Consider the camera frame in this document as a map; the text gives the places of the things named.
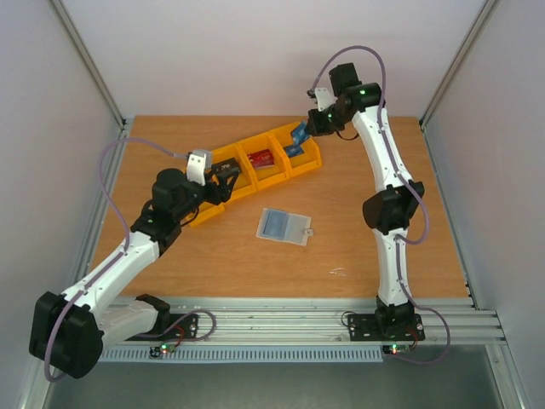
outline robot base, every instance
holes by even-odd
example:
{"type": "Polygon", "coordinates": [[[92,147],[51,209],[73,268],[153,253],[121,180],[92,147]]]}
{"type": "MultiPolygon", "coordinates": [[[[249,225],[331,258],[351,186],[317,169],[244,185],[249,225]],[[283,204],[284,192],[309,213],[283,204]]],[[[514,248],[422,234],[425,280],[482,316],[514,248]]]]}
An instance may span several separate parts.
{"type": "MultiPolygon", "coordinates": [[[[176,320],[178,320],[182,314],[171,314],[170,315],[170,322],[169,325],[174,324],[176,320]]],[[[183,339],[193,339],[196,337],[197,330],[198,330],[198,315],[192,314],[188,317],[184,318],[182,321],[178,323],[178,326],[184,331],[184,337],[183,339]]],[[[148,338],[148,337],[131,337],[127,341],[157,341],[157,342],[163,342],[163,341],[171,341],[173,339],[179,338],[177,334],[179,334],[180,331],[177,328],[173,328],[172,330],[166,332],[161,337],[157,338],[148,338]]]]}
{"type": "Polygon", "coordinates": [[[347,315],[347,322],[350,341],[410,342],[415,340],[411,332],[415,333],[418,341],[426,339],[422,318],[419,314],[414,314],[412,319],[406,321],[404,325],[391,328],[387,333],[381,331],[374,314],[349,314],[347,315]]]}

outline blue item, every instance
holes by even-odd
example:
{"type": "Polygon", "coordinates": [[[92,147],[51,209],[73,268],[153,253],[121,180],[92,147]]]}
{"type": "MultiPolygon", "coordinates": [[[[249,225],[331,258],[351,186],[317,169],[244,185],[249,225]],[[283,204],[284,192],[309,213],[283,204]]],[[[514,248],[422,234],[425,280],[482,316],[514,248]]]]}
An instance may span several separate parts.
{"type": "Polygon", "coordinates": [[[291,139],[293,139],[293,144],[296,147],[300,146],[304,141],[310,138],[310,135],[305,132],[306,127],[307,123],[301,122],[294,130],[291,131],[291,139]]]}
{"type": "Polygon", "coordinates": [[[285,211],[268,210],[265,227],[263,228],[263,237],[269,239],[283,240],[286,235],[288,218],[290,215],[285,211]]]}
{"type": "Polygon", "coordinates": [[[305,151],[303,151],[302,147],[298,147],[296,145],[289,145],[288,147],[284,148],[284,151],[286,152],[286,155],[288,155],[288,158],[293,158],[294,156],[302,155],[305,151]]]}

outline wooden board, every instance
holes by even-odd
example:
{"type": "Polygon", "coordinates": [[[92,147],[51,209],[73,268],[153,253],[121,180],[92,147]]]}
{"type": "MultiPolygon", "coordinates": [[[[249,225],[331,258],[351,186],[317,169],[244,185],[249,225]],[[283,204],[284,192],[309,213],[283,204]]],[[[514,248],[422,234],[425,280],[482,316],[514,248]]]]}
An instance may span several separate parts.
{"type": "MultiPolygon", "coordinates": [[[[215,149],[298,120],[298,117],[137,117],[131,136],[155,141],[178,153],[215,149]]],[[[450,236],[427,149],[415,118],[392,118],[406,166],[426,187],[431,233],[408,248],[410,288],[416,297],[466,297],[462,271],[450,236]]],[[[346,136],[353,135],[347,130],[346,136]]],[[[322,168],[228,205],[225,213],[196,228],[184,228],[172,247],[135,278],[124,295],[211,297],[374,297],[379,284],[373,233],[362,203],[375,193],[361,140],[335,135],[316,138],[322,168]],[[264,207],[310,216],[314,236],[307,247],[255,237],[264,207]]],[[[136,143],[127,146],[113,198],[129,225],[151,197],[156,174],[183,167],[179,159],[136,143]]],[[[417,211],[409,237],[419,237],[417,211]]],[[[108,211],[95,265],[123,238],[108,211]]]]}

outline gray wall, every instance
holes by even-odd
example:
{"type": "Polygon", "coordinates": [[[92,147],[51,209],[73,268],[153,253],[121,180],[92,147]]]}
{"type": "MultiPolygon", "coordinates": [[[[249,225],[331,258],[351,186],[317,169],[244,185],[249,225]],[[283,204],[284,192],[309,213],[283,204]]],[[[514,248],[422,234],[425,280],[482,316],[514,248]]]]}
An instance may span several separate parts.
{"type": "MultiPolygon", "coordinates": [[[[419,116],[482,2],[65,0],[127,117],[305,115],[318,70],[356,43],[384,58],[389,111],[419,116]]],[[[379,80],[372,55],[349,61],[379,80]]]]}
{"type": "Polygon", "coordinates": [[[115,125],[48,2],[0,12],[0,407],[20,397],[34,302],[73,276],[115,125]]]}
{"type": "Polygon", "coordinates": [[[481,307],[545,406],[545,2],[502,0],[428,126],[481,307]]]}

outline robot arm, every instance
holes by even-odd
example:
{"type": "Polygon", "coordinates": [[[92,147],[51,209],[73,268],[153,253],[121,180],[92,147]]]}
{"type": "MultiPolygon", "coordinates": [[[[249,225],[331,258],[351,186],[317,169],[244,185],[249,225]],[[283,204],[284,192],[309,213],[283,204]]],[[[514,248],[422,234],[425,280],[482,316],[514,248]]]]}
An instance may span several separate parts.
{"type": "Polygon", "coordinates": [[[381,89],[378,84],[362,84],[353,64],[341,64],[330,71],[335,98],[327,89],[309,93],[316,98],[318,109],[308,113],[307,133],[330,135],[344,130],[348,122],[361,137],[375,177],[376,194],[364,202],[364,219],[376,238],[380,263],[380,286],[377,297],[376,321],[384,337],[414,319],[414,306],[404,294],[398,279],[398,263],[407,291],[405,242],[401,242],[399,259],[396,241],[406,237],[410,219],[418,203],[400,177],[422,196],[424,186],[413,182],[393,140],[387,109],[381,108],[382,127],[378,110],[381,89]]]}
{"type": "Polygon", "coordinates": [[[60,295],[46,292],[38,299],[29,347],[32,355],[44,360],[48,344],[53,343],[51,365],[80,378],[95,366],[103,350],[137,334],[166,329],[169,306],[155,297],[143,295],[127,307],[108,307],[140,271],[175,242],[186,217],[196,215],[204,202],[218,205],[231,198],[239,170],[206,173],[210,165],[211,153],[199,150],[189,155],[186,174],[178,169],[159,172],[152,199],[130,228],[129,245],[123,241],[90,274],[60,295]],[[59,330],[50,340],[59,321],[59,330]]]}

